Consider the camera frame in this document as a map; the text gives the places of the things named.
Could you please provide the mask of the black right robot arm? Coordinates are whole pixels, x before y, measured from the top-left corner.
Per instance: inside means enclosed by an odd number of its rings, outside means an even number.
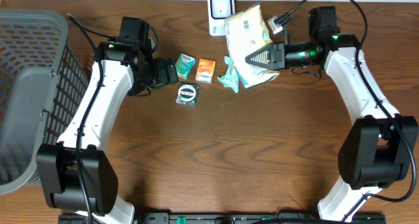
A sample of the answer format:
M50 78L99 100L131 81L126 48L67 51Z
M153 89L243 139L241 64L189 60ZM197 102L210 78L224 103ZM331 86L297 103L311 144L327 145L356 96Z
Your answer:
M418 123L388 101L365 62L361 41L342 33L333 6L308 13L307 43L266 45L246 62L270 70L318 65L335 83L352 122L338 153L339 178L316 208L319 219L351 222L371 197L396 181L416 179Z

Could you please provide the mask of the mint green wipes pack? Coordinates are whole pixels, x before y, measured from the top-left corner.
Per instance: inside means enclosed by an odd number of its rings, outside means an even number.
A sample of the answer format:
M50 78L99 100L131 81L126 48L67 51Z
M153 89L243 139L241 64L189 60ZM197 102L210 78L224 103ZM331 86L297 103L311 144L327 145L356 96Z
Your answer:
M224 56L227 71L223 76L218 76L217 80L225 87L231 88L235 93L239 92L240 80L235 70L234 63L230 56Z

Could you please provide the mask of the teal tissue pack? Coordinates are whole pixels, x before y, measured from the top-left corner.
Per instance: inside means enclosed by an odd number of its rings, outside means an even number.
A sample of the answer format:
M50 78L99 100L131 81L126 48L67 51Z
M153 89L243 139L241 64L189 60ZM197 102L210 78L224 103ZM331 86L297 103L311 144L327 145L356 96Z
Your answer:
M188 79L195 63L196 59L194 57L181 53L175 63L178 77Z

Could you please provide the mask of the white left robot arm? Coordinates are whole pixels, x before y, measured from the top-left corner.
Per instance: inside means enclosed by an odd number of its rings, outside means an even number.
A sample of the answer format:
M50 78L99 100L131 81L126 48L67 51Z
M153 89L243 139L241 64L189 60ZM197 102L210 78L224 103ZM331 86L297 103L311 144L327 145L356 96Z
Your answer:
M178 81L173 58L155 58L156 44L124 38L97 47L92 76L69 126L36 154L46 204L74 211L84 223L133 223L136 209L118 195L107 150L125 96Z

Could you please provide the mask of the orange tissue pack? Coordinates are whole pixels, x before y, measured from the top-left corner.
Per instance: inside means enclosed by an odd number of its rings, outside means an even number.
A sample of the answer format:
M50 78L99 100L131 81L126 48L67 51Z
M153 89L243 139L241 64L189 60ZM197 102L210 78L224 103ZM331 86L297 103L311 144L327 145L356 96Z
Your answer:
M195 80L201 83L212 83L215 64L214 60L201 58L198 63Z

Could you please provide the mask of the yellow snack bag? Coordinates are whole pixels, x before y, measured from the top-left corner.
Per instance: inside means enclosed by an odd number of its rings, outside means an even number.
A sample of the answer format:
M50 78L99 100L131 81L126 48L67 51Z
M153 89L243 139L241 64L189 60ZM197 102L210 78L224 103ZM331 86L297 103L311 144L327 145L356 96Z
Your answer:
M232 66L244 88L254 88L280 75L278 71L246 62L246 56L272 43L260 3L229 16L224 25Z

